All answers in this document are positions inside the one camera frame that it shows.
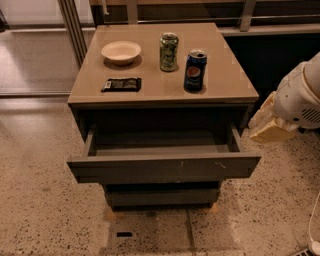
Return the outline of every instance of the soda can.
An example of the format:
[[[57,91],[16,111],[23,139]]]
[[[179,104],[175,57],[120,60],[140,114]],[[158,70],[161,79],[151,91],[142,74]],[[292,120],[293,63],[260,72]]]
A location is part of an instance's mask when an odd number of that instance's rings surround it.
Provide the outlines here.
[[[186,64],[184,89],[186,91],[200,91],[203,86],[204,71],[207,65],[207,53],[202,50],[191,50]]]
[[[163,33],[160,38],[160,69],[165,72],[177,68],[177,50],[179,39],[174,33]]]

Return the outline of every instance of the wooden tabletop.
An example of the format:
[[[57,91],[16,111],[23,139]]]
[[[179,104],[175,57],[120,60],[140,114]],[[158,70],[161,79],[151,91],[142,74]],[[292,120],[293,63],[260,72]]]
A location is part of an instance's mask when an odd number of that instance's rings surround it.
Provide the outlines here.
[[[159,68],[159,39],[163,32],[179,37],[178,69]],[[141,54],[128,66],[116,66],[101,55],[115,41],[138,43]],[[208,54],[204,88],[198,93],[183,89],[188,53],[202,49]],[[101,92],[108,78],[140,77],[139,92]],[[97,28],[78,74],[69,104],[161,104],[254,102],[258,94],[214,23],[112,25]]]

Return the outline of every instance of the green can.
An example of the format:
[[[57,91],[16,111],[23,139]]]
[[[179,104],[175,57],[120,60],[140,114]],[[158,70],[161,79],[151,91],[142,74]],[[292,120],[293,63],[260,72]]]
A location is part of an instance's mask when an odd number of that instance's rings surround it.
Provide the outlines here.
[[[177,68],[177,50],[179,39],[175,33],[163,33],[160,38],[160,69],[172,72]]]

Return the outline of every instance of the dark blue can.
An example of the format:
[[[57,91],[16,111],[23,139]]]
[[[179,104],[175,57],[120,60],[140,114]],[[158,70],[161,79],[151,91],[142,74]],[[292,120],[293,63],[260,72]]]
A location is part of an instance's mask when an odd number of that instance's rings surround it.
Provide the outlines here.
[[[184,76],[184,89],[190,92],[201,91],[204,71],[207,65],[207,53],[202,50],[190,51]]]

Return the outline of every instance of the drawer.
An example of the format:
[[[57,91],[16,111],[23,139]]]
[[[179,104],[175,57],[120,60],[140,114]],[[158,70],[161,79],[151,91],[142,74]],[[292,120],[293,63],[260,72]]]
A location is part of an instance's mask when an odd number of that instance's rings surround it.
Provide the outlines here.
[[[244,152],[236,127],[101,134],[89,130],[81,157],[68,160],[78,182],[145,184],[248,178],[260,160]]]
[[[114,207],[205,204],[218,200],[221,182],[104,186]]]

